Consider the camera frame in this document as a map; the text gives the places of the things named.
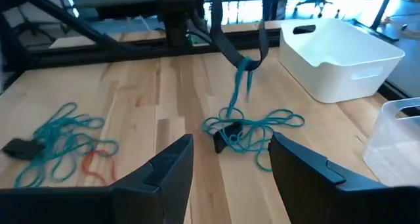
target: white plastic bin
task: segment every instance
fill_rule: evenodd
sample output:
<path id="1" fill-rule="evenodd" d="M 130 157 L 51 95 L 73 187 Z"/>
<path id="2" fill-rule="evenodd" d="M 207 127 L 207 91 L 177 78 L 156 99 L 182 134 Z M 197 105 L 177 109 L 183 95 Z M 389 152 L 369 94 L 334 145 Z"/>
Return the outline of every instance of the white plastic bin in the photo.
<path id="1" fill-rule="evenodd" d="M 294 34 L 300 26 L 315 26 Z M 317 101 L 373 95 L 404 56 L 403 50 L 337 19 L 284 20 L 280 62 Z"/>
<path id="2" fill-rule="evenodd" d="M 420 116 L 400 112 L 414 106 L 420 98 L 385 103 L 369 138 L 365 163 L 385 185 L 420 185 Z"/>

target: black strap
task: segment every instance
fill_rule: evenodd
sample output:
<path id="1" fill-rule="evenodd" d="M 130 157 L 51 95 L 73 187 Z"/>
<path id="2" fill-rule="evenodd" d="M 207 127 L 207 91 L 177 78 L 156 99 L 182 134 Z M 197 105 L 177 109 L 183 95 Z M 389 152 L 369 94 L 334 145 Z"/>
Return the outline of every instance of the black strap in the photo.
<path id="1" fill-rule="evenodd" d="M 210 38 L 212 42 L 219 48 L 221 53 L 232 63 L 235 67 L 238 67 L 239 63 L 243 61 L 243 55 L 241 55 L 238 50 L 233 46 L 229 41 L 226 35 L 222 31 L 222 22 L 223 18 L 223 7 L 222 0 L 212 0 L 211 5 L 211 29 L 210 29 Z M 253 71 L 257 69 L 265 57 L 268 54 L 268 40 L 267 34 L 265 31 L 265 24 L 263 21 L 259 24 L 259 41 L 260 41 L 260 60 L 251 61 L 246 71 Z"/>

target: clear plastic container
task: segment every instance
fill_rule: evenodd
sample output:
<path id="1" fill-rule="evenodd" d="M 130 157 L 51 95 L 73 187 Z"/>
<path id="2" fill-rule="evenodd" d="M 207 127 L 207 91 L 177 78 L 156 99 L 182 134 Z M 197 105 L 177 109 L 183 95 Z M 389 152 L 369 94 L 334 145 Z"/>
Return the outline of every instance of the clear plastic container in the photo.
<path id="1" fill-rule="evenodd" d="M 420 98 L 387 102 L 375 122 L 364 160 L 385 185 L 420 185 L 420 116 L 401 112 L 416 106 Z"/>

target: floor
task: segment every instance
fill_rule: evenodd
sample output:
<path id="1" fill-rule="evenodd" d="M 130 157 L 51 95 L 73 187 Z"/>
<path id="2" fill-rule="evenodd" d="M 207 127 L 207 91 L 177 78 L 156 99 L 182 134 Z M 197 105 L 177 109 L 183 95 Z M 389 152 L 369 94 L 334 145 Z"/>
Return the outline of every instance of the floor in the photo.
<path id="1" fill-rule="evenodd" d="M 348 20 L 356 18 L 364 24 L 370 25 L 375 18 L 377 11 L 383 0 L 327 0 L 333 2 L 333 5 L 326 5 L 323 10 L 322 18 L 339 18 Z M 295 5 L 299 0 L 288 0 L 285 18 L 317 18 L 320 10 L 314 8 L 313 4 L 301 5 L 295 11 Z M 243 22 L 256 22 L 262 17 L 262 1 L 226 1 L 223 3 L 224 15 L 223 24 L 237 24 Z M 210 4 L 205 4 L 205 17 L 210 19 Z M 420 3 L 409 2 L 405 0 L 392 0 L 385 13 L 391 16 L 393 20 L 402 24 L 409 24 L 409 29 L 420 30 Z M 141 18 L 134 20 L 105 20 L 102 22 L 91 23 L 95 29 L 103 33 L 134 32 L 146 31 L 156 28 L 163 28 L 156 18 L 147 18 L 145 21 Z M 398 30 L 392 26 L 380 28 L 387 35 L 400 37 L 396 46 L 406 52 L 406 56 L 390 75 L 389 81 L 396 84 L 401 90 L 413 97 L 420 97 L 420 81 L 417 80 L 420 75 L 420 68 L 417 63 L 420 62 L 420 42 L 415 39 L 404 38 Z M 78 35 L 77 32 L 70 31 L 66 35 L 59 29 L 49 30 L 55 37 L 72 37 Z M 22 42 L 31 46 L 31 49 L 45 49 L 49 46 L 46 37 L 32 36 L 25 33 L 21 37 Z"/>

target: wooden table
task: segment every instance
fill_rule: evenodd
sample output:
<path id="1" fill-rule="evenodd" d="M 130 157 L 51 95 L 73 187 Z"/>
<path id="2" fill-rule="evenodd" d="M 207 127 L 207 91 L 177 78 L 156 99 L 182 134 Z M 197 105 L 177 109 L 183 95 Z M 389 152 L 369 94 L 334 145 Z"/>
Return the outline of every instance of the wooden table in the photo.
<path id="1" fill-rule="evenodd" d="M 275 130 L 376 179 L 362 153 L 384 98 L 376 94 L 337 104 L 317 102 L 279 63 L 278 52 L 271 49 L 255 72 L 249 103 L 244 103 L 242 85 L 238 108 L 252 119 L 277 108 L 302 114 L 305 126 Z M 257 50 L 242 53 L 259 58 Z M 228 104 L 235 71 L 219 53 L 28 71 L 0 96 L 0 145 L 13 137 L 29 139 L 58 108 L 74 101 L 79 113 L 106 118 L 104 129 L 94 135 L 119 141 L 115 162 L 121 178 L 181 135 L 193 133 L 194 178 L 185 223 L 289 223 L 272 174 L 257 168 L 254 154 L 226 149 L 217 155 L 212 138 L 200 129 L 206 117 Z M 0 187 L 11 187 L 25 163 L 0 162 L 6 164 Z M 262 162 L 269 164 L 267 154 Z M 95 157 L 90 169 L 110 181 L 106 160 Z M 79 170 L 65 183 L 43 185 L 100 185 Z"/>

